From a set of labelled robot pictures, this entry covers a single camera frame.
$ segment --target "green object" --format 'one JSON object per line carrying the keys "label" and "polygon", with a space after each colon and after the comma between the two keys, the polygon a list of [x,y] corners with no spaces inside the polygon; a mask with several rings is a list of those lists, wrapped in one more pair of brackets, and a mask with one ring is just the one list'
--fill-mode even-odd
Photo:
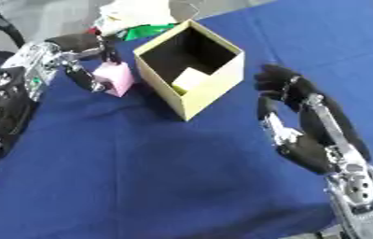
{"label": "green object", "polygon": [[128,30],[127,34],[124,36],[125,41],[131,41],[143,37],[148,37],[152,35],[160,34],[168,29],[172,29],[175,24],[167,25],[143,25],[133,27]]}
{"label": "green object", "polygon": [[41,82],[41,79],[39,77],[34,77],[33,78],[33,82],[34,83],[40,83]]}

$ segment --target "white object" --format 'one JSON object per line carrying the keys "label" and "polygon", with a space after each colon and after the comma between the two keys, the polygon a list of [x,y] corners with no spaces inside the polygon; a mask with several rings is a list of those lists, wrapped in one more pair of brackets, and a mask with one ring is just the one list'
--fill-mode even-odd
{"label": "white object", "polygon": [[139,25],[176,22],[171,15],[169,0],[116,0],[100,7],[100,12],[102,17],[95,22],[95,26],[103,35],[112,35]]}
{"label": "white object", "polygon": [[173,83],[172,87],[180,94],[185,94],[199,86],[209,76],[194,68],[187,68]]}

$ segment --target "white paper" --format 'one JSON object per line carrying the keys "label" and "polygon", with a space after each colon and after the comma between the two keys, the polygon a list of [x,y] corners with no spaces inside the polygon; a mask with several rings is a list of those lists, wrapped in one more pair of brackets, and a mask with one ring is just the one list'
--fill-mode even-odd
{"label": "white paper", "polygon": [[164,25],[175,23],[171,15],[169,0],[116,0],[100,8],[102,32],[118,31],[139,25]]}

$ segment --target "blue tablecloth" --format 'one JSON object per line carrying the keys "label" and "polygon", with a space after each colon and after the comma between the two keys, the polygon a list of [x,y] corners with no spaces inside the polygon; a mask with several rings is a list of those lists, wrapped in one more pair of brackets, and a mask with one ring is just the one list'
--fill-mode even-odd
{"label": "blue tablecloth", "polygon": [[[281,0],[202,23],[246,51],[245,81],[185,123],[140,79],[118,99],[61,73],[0,161],[0,239],[271,239],[334,219],[324,181],[258,126],[253,74],[304,73],[373,154],[373,1]],[[131,52],[146,40],[118,46],[136,76]]]}

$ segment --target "cardboard box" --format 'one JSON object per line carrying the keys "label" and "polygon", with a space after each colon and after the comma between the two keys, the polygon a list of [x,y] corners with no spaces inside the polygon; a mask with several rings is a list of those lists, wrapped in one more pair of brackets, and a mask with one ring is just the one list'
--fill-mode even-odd
{"label": "cardboard box", "polygon": [[[243,50],[192,20],[136,49],[134,58],[142,78],[186,121],[243,80]],[[188,68],[208,77],[181,94],[171,85]]]}

